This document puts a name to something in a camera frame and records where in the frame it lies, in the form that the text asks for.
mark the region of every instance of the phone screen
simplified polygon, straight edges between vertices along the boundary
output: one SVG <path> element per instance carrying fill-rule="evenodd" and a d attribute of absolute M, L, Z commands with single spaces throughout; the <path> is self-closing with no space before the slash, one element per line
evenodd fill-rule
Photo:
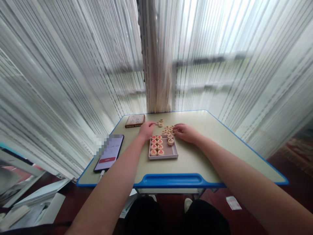
<path fill-rule="evenodd" d="M 120 153 L 123 139 L 123 135 L 115 135 L 107 139 L 107 145 L 103 149 L 102 155 L 94 168 L 94 172 L 107 170 L 115 163 Z"/>

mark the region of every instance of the white curtain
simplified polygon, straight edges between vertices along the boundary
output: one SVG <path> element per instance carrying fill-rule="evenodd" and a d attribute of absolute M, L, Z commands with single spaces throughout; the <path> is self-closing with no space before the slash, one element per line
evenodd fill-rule
<path fill-rule="evenodd" d="M 123 115 L 206 109 L 266 158 L 313 119 L 312 18 L 296 0 L 0 1 L 0 142 L 77 178 Z"/>
<path fill-rule="evenodd" d="M 151 56 L 162 68 L 157 84 L 156 75 L 147 79 L 148 111 L 206 109 L 265 158 L 313 119 L 312 1 L 141 4 L 156 28 L 144 65 Z M 168 87 L 170 98 L 153 96 Z"/>
<path fill-rule="evenodd" d="M 135 1 L 0 2 L 1 142 L 78 178 L 97 134 L 146 113 Z"/>

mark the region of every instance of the person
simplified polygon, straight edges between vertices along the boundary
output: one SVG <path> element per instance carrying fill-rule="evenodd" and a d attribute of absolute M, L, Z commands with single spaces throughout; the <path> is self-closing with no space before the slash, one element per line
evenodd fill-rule
<path fill-rule="evenodd" d="M 148 121 L 140 127 L 138 136 L 90 194 L 67 235 L 113 233 L 154 126 Z M 270 234 L 313 234 L 313 215 L 263 174 L 191 126 L 179 123 L 173 129 L 176 137 L 202 150 L 233 195 Z M 227 220 L 213 206 L 202 200 L 186 204 L 181 234 L 230 234 Z M 155 197 L 135 200 L 124 221 L 124 234 L 166 234 Z"/>

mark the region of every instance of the desk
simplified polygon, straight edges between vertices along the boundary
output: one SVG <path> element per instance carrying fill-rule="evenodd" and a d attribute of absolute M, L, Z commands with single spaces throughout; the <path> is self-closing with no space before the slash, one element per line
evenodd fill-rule
<path fill-rule="evenodd" d="M 121 153 L 128 147 L 139 128 L 125 128 L 128 116 L 121 118 L 111 134 L 124 134 Z M 198 132 L 211 138 L 220 146 L 233 153 L 278 185 L 288 184 L 288 180 L 267 161 L 237 137 L 206 110 L 146 114 L 146 121 L 157 122 L 164 119 L 163 126 L 186 123 Z M 164 128 L 155 127 L 154 135 Z M 197 193 L 197 189 L 226 187 L 206 156 L 194 145 L 175 138 L 178 159 L 149 160 L 149 142 L 140 155 L 134 188 L 140 193 Z M 78 187 L 95 187 L 99 173 L 93 169 L 97 161 L 92 160 L 77 180 Z"/>

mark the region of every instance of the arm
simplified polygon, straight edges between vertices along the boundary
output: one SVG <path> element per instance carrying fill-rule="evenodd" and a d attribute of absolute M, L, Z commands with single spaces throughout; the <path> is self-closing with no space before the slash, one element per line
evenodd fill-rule
<path fill-rule="evenodd" d="M 176 136 L 196 144 L 235 195 L 271 234 L 313 234 L 313 215 L 263 174 L 192 127 L 177 124 Z"/>
<path fill-rule="evenodd" d="M 144 123 L 138 136 L 104 174 L 77 214 L 67 234 L 112 234 L 133 188 L 143 145 L 154 122 Z"/>

